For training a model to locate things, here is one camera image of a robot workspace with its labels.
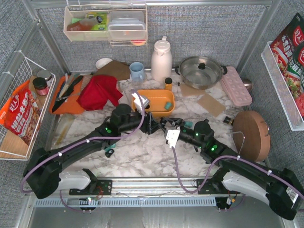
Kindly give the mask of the orange plastic storage basket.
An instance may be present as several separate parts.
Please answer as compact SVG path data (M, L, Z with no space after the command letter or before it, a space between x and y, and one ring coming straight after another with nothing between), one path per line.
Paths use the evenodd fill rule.
M141 96L146 112L151 112L153 117L170 116L175 108L175 99L172 91L166 89L145 89L138 90L137 93L132 91L133 110L142 113L142 107L138 95ZM171 102L172 106L169 110L165 109L167 102Z

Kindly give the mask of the brown cardboard sheet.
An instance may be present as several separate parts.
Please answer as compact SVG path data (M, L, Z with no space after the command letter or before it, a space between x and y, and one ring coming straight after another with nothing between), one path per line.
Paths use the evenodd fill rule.
M221 113L223 113L226 110L223 104L221 104L219 101L217 101L209 94L205 94L202 98L200 98L197 101L197 103L214 117L218 117Z

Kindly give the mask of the red cloth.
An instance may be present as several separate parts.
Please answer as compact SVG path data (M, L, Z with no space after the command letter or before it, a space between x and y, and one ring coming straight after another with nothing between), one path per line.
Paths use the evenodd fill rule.
M77 102L86 111L102 110L108 100L114 106L118 106L123 94L116 85L117 79L113 76L93 76L80 93Z

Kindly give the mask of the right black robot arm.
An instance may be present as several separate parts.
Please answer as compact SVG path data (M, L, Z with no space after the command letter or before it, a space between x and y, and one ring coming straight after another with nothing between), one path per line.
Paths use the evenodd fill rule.
M225 188L246 194L267 204L280 217L293 220L304 201L304 189L295 173L284 168L279 171L249 161L214 137L208 119L185 126L180 118L161 118L169 147L177 141L191 144L211 167L218 166L212 177L215 189Z

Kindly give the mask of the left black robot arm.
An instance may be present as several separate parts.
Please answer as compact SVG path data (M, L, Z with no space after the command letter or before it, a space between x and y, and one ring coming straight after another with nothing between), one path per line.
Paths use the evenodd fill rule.
M94 152L109 148L138 130L152 134L160 127L151 113L140 109L132 113L129 105L120 104L112 111L111 116L84 138L50 151L44 148L36 150L24 170L20 189L26 192L23 187L27 183L38 199L44 199L60 190L78 189L92 193L98 179L89 169L70 172L65 169Z

